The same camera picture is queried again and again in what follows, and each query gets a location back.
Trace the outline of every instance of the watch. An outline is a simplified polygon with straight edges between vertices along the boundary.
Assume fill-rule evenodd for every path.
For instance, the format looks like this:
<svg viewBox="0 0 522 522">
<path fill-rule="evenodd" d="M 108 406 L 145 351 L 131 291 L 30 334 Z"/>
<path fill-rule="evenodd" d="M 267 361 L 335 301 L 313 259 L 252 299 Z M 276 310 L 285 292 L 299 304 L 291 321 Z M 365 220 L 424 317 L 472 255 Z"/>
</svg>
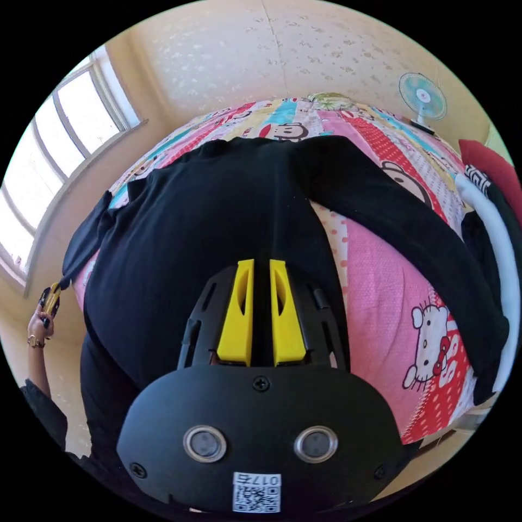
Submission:
<svg viewBox="0 0 522 522">
<path fill-rule="evenodd" d="M 43 348 L 45 346 L 45 343 L 40 342 L 34 335 L 30 335 L 27 338 L 27 343 L 31 348 Z"/>
</svg>

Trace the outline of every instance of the pillow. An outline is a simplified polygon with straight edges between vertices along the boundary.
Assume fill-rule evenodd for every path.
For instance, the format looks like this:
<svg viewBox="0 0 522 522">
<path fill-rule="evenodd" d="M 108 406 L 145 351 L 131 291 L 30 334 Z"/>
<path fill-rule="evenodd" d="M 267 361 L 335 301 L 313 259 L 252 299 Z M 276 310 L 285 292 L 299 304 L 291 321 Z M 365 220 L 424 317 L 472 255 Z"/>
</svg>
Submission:
<svg viewBox="0 0 522 522">
<path fill-rule="evenodd" d="M 459 140 L 462 163 L 484 172 L 502 191 L 522 226 L 522 187 L 513 165 L 501 155 L 475 140 Z"/>
<path fill-rule="evenodd" d="M 319 110 L 350 110 L 354 101 L 339 92 L 316 92 L 308 95 L 314 109 Z"/>
</svg>

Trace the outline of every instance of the bed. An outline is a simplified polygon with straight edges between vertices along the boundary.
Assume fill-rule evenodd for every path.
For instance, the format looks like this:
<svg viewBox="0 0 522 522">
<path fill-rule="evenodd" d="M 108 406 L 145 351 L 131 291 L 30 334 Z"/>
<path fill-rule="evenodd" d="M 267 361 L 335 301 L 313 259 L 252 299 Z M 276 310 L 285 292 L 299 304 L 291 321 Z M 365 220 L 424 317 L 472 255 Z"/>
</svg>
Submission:
<svg viewBox="0 0 522 522">
<path fill-rule="evenodd" d="M 128 202 L 130 181 L 207 141 L 259 136 L 300 141 L 319 135 L 350 139 L 462 238 L 461 222 L 468 208 L 455 187 L 455 176 L 465 168 L 459 154 L 399 115 L 336 93 L 245 103 L 192 119 L 114 183 L 111 206 Z M 475 384 L 451 311 L 388 244 L 357 223 L 310 203 L 325 228 L 343 289 L 352 372 L 388 401 L 404 444 L 445 429 L 473 407 Z M 82 310 L 96 259 L 97 254 L 73 282 Z M 423 344 L 433 346 L 430 357 L 440 363 L 441 371 L 433 364 L 427 369 L 417 364 Z"/>
</svg>

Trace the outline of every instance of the screw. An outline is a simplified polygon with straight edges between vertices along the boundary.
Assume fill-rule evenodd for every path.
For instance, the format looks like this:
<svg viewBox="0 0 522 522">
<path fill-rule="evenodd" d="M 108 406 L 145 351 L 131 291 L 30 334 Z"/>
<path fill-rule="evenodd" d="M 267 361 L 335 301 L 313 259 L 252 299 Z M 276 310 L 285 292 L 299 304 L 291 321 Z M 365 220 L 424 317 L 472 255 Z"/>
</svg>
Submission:
<svg viewBox="0 0 522 522">
<path fill-rule="evenodd" d="M 270 388 L 270 381 L 261 375 L 254 379 L 252 386 L 255 391 L 265 392 Z"/>
<path fill-rule="evenodd" d="M 386 475 L 386 470 L 384 469 L 384 466 L 379 466 L 374 473 L 374 477 L 376 480 L 380 480 L 384 478 Z"/>
<path fill-rule="evenodd" d="M 130 466 L 130 472 L 137 478 L 145 479 L 147 477 L 147 471 L 145 468 L 138 464 L 137 462 L 133 462 Z"/>
</svg>

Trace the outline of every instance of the qr code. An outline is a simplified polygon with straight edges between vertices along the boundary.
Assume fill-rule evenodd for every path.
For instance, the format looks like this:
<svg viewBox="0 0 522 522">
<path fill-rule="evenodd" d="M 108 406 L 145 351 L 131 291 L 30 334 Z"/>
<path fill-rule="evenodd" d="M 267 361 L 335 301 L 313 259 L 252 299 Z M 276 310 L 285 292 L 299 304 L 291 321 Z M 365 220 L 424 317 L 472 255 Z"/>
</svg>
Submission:
<svg viewBox="0 0 522 522">
<path fill-rule="evenodd" d="M 237 474 L 234 478 L 233 511 L 279 513 L 281 511 L 280 476 Z"/>
</svg>

